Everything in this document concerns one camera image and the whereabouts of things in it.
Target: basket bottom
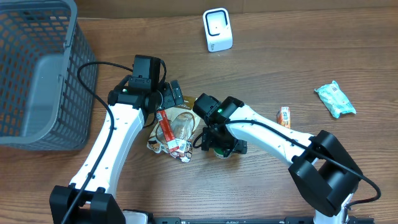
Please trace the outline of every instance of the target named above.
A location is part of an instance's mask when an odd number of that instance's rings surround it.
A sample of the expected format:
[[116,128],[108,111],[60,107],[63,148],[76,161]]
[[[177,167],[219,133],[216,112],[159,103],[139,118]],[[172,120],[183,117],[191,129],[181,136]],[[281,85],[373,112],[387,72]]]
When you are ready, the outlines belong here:
[[55,122],[52,115],[53,110],[58,110],[62,63],[63,54],[44,55],[37,61],[20,136],[36,134]]

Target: wooden table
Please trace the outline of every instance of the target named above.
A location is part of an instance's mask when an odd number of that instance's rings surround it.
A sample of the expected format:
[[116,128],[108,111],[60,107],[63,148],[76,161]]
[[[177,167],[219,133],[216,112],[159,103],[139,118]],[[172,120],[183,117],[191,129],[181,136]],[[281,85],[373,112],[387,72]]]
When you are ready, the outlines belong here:
[[[162,58],[167,80],[184,95],[231,95],[275,119],[289,106],[292,128],[325,129],[341,141],[382,199],[350,215],[397,219],[398,8],[270,12],[231,15],[234,45],[209,54],[200,16],[81,21],[98,60],[131,65],[135,54]],[[126,75],[99,66],[97,93]],[[331,117],[313,89],[336,80],[358,112]],[[100,131],[104,108],[95,103],[91,134],[82,151],[0,149],[0,223],[51,223],[49,195],[68,185]],[[182,218],[282,218],[313,215],[280,161],[256,146],[227,160],[196,150],[189,164],[146,148],[141,131],[120,176],[121,208]],[[361,182],[354,199],[373,196]]]

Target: gray basket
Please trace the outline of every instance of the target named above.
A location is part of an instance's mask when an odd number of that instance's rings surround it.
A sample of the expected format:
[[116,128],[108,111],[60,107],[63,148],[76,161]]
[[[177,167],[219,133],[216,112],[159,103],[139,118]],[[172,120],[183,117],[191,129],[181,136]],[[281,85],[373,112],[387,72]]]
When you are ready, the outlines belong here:
[[[95,56],[72,0],[0,1],[0,144],[28,150],[85,145],[93,97],[76,77]],[[83,69],[94,91],[97,66]]]

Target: blue packet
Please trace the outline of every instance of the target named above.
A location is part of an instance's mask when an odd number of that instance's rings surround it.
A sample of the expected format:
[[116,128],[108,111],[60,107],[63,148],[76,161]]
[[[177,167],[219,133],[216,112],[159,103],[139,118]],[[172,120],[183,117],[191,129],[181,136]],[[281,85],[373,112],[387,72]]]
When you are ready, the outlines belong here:
[[319,98],[333,117],[339,118],[340,114],[346,113],[356,114],[355,108],[349,102],[347,96],[340,90],[336,81],[333,80],[331,84],[326,84],[319,89],[315,89],[315,92],[318,93]]

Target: plastic basket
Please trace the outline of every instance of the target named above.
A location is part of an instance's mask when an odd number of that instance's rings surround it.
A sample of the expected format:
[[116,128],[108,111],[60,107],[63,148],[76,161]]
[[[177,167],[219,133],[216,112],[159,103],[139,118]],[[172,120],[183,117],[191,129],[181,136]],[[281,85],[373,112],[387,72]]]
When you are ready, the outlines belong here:
[[[85,145],[93,97],[76,71],[95,56],[72,0],[0,1],[0,144],[28,150]],[[97,66],[81,77],[95,89]]]

